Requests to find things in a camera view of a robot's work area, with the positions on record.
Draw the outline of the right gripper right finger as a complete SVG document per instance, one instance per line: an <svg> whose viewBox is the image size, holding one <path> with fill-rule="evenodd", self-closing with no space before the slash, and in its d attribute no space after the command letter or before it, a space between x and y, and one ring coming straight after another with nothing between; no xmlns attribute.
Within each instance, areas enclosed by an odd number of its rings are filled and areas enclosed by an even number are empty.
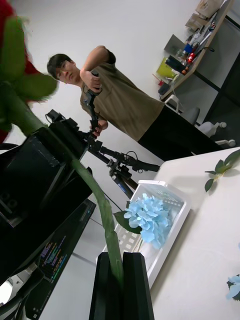
<svg viewBox="0 0 240 320"><path fill-rule="evenodd" d="M153 320L155 317L144 256L125 252L123 271L123 319Z"/></svg>

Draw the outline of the person's left hand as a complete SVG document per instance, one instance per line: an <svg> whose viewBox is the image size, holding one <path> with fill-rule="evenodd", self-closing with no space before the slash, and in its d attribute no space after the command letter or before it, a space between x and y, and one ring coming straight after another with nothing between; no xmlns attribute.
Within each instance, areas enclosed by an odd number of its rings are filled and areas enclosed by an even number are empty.
<svg viewBox="0 0 240 320"><path fill-rule="evenodd" d="M81 78L84 84L92 93L94 93L95 95L101 93L102 87L100 83L100 78L98 76L93 75L90 71L83 71L81 73Z"/></svg>

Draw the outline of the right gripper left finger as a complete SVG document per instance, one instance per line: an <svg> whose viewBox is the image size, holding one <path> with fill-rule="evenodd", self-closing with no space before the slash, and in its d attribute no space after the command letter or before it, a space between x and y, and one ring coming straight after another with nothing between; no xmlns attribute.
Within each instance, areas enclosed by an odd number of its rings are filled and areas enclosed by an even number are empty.
<svg viewBox="0 0 240 320"><path fill-rule="evenodd" d="M112 301L110 295L111 267L109 255L102 252L97 258L95 278L93 284L89 319L110 320Z"/></svg>

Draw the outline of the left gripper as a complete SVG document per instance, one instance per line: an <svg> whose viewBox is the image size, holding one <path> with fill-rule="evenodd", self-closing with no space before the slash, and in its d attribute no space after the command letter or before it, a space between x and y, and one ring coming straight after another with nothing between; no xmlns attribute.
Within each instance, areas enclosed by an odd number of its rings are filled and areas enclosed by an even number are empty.
<svg viewBox="0 0 240 320"><path fill-rule="evenodd" d="M81 204L92 192L77 173L61 142L81 160L87 145L81 141L73 119L40 128L24 142L0 155L0 224L17 226L29 215L45 208L54 198L67 196Z"/></svg>

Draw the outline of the person's right hand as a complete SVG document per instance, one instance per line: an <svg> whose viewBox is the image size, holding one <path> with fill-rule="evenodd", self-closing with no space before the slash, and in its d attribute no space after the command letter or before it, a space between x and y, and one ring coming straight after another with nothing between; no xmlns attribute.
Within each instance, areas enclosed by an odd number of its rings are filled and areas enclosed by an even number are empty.
<svg viewBox="0 0 240 320"><path fill-rule="evenodd" d="M95 128L90 127L92 134L95 138L98 138L102 131L106 130L108 128L108 122L106 120L99 120L98 125Z"/></svg>

